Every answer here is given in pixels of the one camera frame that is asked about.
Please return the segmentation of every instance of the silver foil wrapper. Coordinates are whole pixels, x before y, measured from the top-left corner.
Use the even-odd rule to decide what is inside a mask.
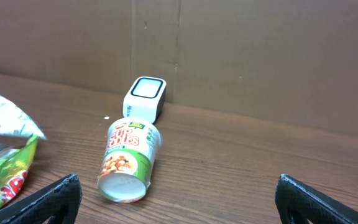
[[[14,103],[0,95],[0,135],[46,139],[33,120]]]

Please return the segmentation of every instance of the wooden table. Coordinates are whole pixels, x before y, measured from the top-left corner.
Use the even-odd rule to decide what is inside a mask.
[[[112,203],[96,176],[123,96],[4,75],[0,94],[48,137],[21,197],[76,172],[77,223],[280,223],[274,193],[282,173],[358,210],[358,137],[166,103],[146,197]]]

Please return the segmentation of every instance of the green label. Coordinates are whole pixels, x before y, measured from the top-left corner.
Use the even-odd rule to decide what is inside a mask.
[[[137,129],[137,128],[144,129],[144,126],[145,126],[144,124],[140,124],[140,123],[137,123],[137,122],[131,122],[128,125],[128,127],[135,128],[135,129]]]
[[[111,173],[134,175],[148,187],[152,174],[152,164],[145,155],[136,150],[109,150],[106,153],[99,178]]]

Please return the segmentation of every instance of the white device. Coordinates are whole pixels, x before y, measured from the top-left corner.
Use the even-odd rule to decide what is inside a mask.
[[[139,77],[124,98],[124,117],[138,117],[154,123],[164,105],[166,86],[161,78]]]

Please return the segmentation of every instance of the brown cardboard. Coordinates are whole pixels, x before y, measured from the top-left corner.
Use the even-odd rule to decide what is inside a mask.
[[[358,135],[358,1],[0,0],[0,73]]]

